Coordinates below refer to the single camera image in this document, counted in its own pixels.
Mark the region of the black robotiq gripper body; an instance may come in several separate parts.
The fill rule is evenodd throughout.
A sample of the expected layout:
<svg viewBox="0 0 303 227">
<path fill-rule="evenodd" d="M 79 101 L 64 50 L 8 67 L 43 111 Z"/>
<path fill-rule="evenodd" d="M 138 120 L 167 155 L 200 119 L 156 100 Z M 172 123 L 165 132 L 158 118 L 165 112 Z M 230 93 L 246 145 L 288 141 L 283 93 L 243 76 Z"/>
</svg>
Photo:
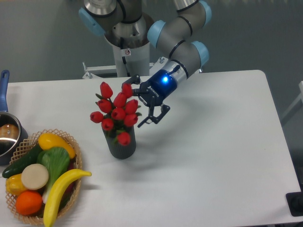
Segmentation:
<svg viewBox="0 0 303 227">
<path fill-rule="evenodd" d="M 173 72 L 159 70 L 146 82 L 140 85 L 139 98 L 145 106 L 151 106 L 152 100 L 155 106 L 160 106 L 163 100 L 177 89 L 177 82 L 172 76 Z"/>
</svg>

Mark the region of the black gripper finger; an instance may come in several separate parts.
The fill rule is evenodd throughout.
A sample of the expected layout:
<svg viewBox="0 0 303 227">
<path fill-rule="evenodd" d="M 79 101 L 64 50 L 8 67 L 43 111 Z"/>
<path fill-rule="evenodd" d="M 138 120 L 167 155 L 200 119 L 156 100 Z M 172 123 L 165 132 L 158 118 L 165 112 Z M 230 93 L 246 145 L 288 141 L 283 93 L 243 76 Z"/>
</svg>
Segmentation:
<svg viewBox="0 0 303 227">
<path fill-rule="evenodd" d="M 126 95 L 127 98 L 130 98 L 132 96 L 138 96 L 140 89 L 135 88 L 132 89 L 132 85 L 139 85 L 141 83 L 141 78 L 139 75 L 134 75 L 130 77 L 128 80 L 126 80 L 122 84 L 122 93 Z"/>
<path fill-rule="evenodd" d="M 141 126 L 143 126 L 144 124 L 151 124 L 152 122 L 154 124 L 158 124 L 162 118 L 168 113 L 168 111 L 170 110 L 170 107 L 168 105 L 162 104 L 160 105 L 160 111 L 161 113 L 158 116 L 154 115 L 154 108 L 155 106 L 152 105 L 151 107 L 149 107 L 149 112 L 148 112 L 148 116 L 143 119 L 139 124 L 138 124 L 138 128 L 140 128 Z"/>
</svg>

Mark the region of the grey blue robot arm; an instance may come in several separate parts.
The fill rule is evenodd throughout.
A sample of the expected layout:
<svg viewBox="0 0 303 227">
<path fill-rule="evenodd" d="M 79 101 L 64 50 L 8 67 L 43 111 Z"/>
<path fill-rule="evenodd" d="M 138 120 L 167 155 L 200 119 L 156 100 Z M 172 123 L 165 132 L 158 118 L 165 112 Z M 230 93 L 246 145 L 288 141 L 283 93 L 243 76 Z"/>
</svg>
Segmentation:
<svg viewBox="0 0 303 227">
<path fill-rule="evenodd" d="M 85 27 L 112 46 L 116 73 L 139 85 L 134 95 L 149 108 L 143 123 L 158 123 L 170 107 L 163 101 L 202 68 L 209 51 L 192 34 L 209 23 L 212 11 L 202 0 L 176 0 L 177 17 L 153 21 L 140 0 L 86 0 L 79 9 Z"/>
</svg>

